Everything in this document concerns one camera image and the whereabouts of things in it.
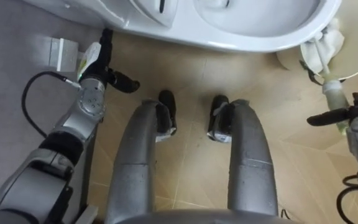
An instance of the white cloth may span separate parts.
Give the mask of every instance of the white cloth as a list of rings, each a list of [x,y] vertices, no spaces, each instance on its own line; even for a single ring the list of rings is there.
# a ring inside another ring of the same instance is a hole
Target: white cloth
[[[335,55],[342,49],[345,37],[339,31],[339,23],[337,19],[333,19],[328,26],[317,36],[321,46],[321,56],[323,61],[328,64]],[[305,63],[315,73],[323,71],[315,40],[307,41],[301,44],[301,52]]]

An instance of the tile grout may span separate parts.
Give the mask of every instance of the tile grout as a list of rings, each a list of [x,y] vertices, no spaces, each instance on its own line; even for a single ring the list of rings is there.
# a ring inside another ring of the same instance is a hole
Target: tile grout
[[[202,80],[204,79],[204,75],[205,75],[205,67],[206,67],[206,62],[207,62],[207,58],[205,58],[204,60],[204,67],[203,67],[203,74],[201,75],[201,78],[197,81],[197,84],[196,84],[196,88],[198,88],[198,85],[200,84],[200,82],[202,82]],[[182,172],[182,168],[183,168],[183,165],[185,163],[185,157],[186,157],[186,151],[187,151],[187,146],[188,146],[188,141],[189,141],[189,138],[190,138],[190,134],[191,134],[191,131],[193,130],[193,120],[194,120],[194,117],[195,117],[195,114],[196,114],[196,110],[197,110],[197,105],[195,105],[195,108],[194,108],[194,112],[193,112],[193,117],[190,119],[190,131],[186,137],[186,143],[185,143],[185,146],[184,146],[184,149],[183,149],[183,159],[180,163],[180,167],[179,167],[179,175],[178,175],[178,182],[177,182],[177,187],[175,189],[175,197],[173,199],[173,205],[172,205],[172,208],[174,208],[175,204],[176,204],[176,201],[177,201],[177,196],[178,196],[178,189],[179,189],[179,182],[180,182],[180,179],[181,179],[181,172]]]
[[[190,122],[190,131],[189,131],[188,134],[187,134],[186,143],[185,143],[184,149],[183,149],[183,159],[182,159],[181,162],[180,162],[178,182],[177,182],[177,187],[176,187],[176,190],[175,190],[175,197],[173,198],[172,208],[175,206],[175,203],[176,203],[176,201],[177,201],[177,195],[178,195],[178,189],[179,189],[179,182],[180,182],[180,179],[181,179],[181,172],[182,172],[183,165],[184,165],[184,163],[185,163],[186,150],[187,150],[188,141],[189,141],[189,138],[190,138],[190,136],[191,136],[192,130],[193,130],[193,122]]]
[[[279,141],[281,147],[282,147],[282,143],[285,143],[285,142],[282,142],[281,140],[278,140],[278,141]],[[330,219],[328,218],[326,212],[324,211],[323,208],[321,208],[320,204],[317,202],[316,196],[315,196],[314,193],[311,191],[310,186],[307,184],[307,182],[306,182],[305,178],[303,177],[302,173],[300,172],[298,166],[297,166],[297,165],[293,162],[293,160],[288,156],[288,154],[287,154],[286,151],[284,151],[284,153],[285,153],[286,156],[289,158],[289,160],[290,160],[292,166],[295,167],[296,172],[297,172],[297,173],[300,175],[300,177],[302,178],[302,181],[303,181],[304,185],[307,187],[307,190],[308,190],[309,194],[313,197],[313,199],[314,199],[314,201],[316,202],[318,208],[319,208],[319,209],[322,211],[322,213],[324,214],[325,219],[326,219],[329,223],[331,223],[331,221],[330,221]]]

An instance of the toilet brush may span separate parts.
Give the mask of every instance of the toilet brush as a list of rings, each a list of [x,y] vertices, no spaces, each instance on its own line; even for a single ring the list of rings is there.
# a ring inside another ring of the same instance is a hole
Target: toilet brush
[[[324,61],[323,58],[322,46],[320,45],[318,39],[319,38],[316,36],[313,39],[313,43],[316,46],[318,57],[323,66],[323,74],[321,74],[322,78],[324,79],[323,94],[326,95],[328,108],[330,110],[348,108],[349,102],[347,101],[343,92],[342,83],[329,71],[328,64]],[[346,135],[346,129],[349,127],[347,121],[336,123],[336,126],[342,135]]]

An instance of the toilet seat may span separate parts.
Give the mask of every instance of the toilet seat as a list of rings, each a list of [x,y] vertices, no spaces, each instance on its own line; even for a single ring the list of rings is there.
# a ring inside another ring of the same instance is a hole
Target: toilet seat
[[[215,50],[275,52],[294,47],[313,38],[316,33],[328,25],[340,5],[341,0],[321,0],[314,13],[301,26],[287,34],[270,37],[240,35],[212,26],[202,18],[196,5],[190,4],[190,0],[178,1],[177,13],[171,28],[156,23],[152,24],[138,15],[132,17],[132,22],[128,23],[124,29],[156,39],[198,45]]]

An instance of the white toilet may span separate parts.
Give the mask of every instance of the white toilet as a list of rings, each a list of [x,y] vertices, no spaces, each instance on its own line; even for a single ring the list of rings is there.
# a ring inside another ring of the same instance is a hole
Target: white toilet
[[[341,0],[65,0],[64,9],[56,5],[51,9],[52,3],[40,3],[46,0],[25,1],[92,26],[239,52],[274,52],[306,42],[327,26],[341,4]]]

